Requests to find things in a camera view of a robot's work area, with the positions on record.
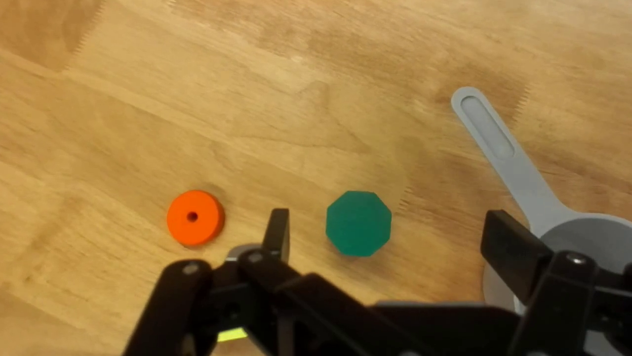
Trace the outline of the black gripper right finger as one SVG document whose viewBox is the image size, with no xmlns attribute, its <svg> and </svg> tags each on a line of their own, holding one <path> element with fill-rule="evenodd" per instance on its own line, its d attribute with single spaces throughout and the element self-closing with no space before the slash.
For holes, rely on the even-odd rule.
<svg viewBox="0 0 632 356">
<path fill-rule="evenodd" d="M 485 259 L 483 299 L 489 304 L 523 304 L 537 289 L 553 251 L 503 210 L 483 219 L 479 253 Z"/>
</svg>

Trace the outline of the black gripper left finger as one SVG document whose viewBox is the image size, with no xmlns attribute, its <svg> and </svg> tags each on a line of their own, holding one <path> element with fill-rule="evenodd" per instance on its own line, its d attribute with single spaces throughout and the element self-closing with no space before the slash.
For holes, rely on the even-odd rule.
<svg viewBox="0 0 632 356">
<path fill-rule="evenodd" d="M 270 212 L 262 251 L 278 261 L 286 261 L 290 255 L 290 212 L 286 208 L 274 208 Z"/>
</svg>

